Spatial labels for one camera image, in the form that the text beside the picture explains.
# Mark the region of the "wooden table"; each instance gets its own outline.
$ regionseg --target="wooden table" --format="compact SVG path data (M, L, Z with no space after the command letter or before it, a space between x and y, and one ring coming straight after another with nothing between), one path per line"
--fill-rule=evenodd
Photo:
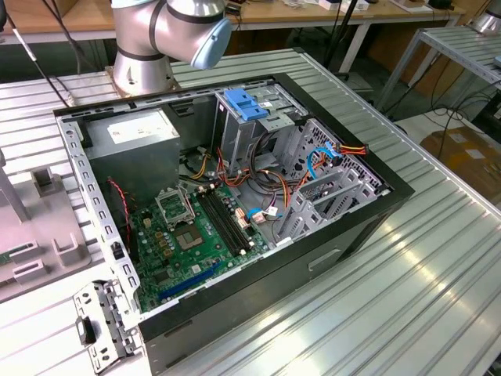
M40 0L6 0L7 9L28 43L61 42L65 40L55 20ZM318 5L293 9L281 0L273 3L248 2L243 5L242 20L229 16L238 30L262 30L295 27L332 26L337 11L328 11ZM447 20L447 26L456 25L464 14L461 8L453 11L435 10L428 13L408 13L388 0L370 5L365 12L354 13L349 24L358 25L350 48L341 65L341 72L348 72L372 24ZM344 19L341 12L338 24ZM109 0L80 0L63 18L76 40L115 38L113 12ZM17 43L10 29L3 35L4 43Z

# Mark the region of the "chip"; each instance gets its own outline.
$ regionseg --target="chip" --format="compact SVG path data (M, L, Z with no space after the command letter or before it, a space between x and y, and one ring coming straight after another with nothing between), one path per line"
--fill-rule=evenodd
M195 225L183 226L173 234L183 251L188 251L204 242L200 231Z
M157 274L155 274L153 276L153 278L155 278L155 281L158 284L161 284L162 282L165 282L166 280L168 280L170 277L169 277L169 273L167 273L165 270L162 270L161 272L158 272Z

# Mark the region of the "metal workbench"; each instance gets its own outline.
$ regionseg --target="metal workbench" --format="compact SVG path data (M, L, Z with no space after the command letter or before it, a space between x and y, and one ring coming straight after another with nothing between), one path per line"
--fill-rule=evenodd
M432 50L417 69L409 85L415 83L425 73L438 54L442 54L489 84L501 88L501 68L493 63L495 57L501 56L501 35L484 36L468 26L422 29L414 34L409 46L384 86L383 92L376 103L378 110L381 110L386 104L407 64L421 43L426 43ZM466 83L465 95L468 91L467 86L470 83L471 81Z
M167 374L483 374L501 352L497 209L308 55L263 52L227 57L214 70L180 63L174 71L186 88L287 72L416 194L358 254ZM78 103L117 96L105 74L63 80ZM13 181L27 179L26 171L40 165L63 175L94 262L0 306L0 374L92 374L74 328L71 296L110 271L100 263L50 114L57 106L43 81L0 85L0 146ZM148 370L137 356L109 374Z

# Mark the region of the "yellow wire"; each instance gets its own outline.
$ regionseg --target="yellow wire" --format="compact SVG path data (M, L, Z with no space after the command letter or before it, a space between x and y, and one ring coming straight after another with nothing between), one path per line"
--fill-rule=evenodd
M364 146L351 147L351 146L345 146L345 145L343 145L343 148L345 148L345 149L352 149L352 150L364 150L365 149Z
M275 172L273 171L268 171L268 170L263 170L264 172L266 172L267 174L272 174L274 176L276 176L277 178L279 178L280 182L282 183L282 188L283 188L283 205L284 205L284 209L287 207L287 186L285 185L285 182L283 181L282 179L282 176L276 174Z
M205 165L207 163L207 155L204 157L204 162L202 163L202 168L198 172L198 174L195 174L191 177L191 179L200 179L202 175L205 173Z

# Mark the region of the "red wire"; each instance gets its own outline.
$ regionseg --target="red wire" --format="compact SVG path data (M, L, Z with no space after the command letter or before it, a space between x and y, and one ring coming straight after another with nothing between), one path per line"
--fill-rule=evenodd
M124 191L116 184L112 179L108 179L108 183L114 186L114 188L118 191L118 194L120 194L120 198L122 199L122 204L124 205L124 210L125 210L125 221L127 222L127 246L130 248L131 246L131 227L128 224L128 206L127 206L127 201L125 200L125 195Z

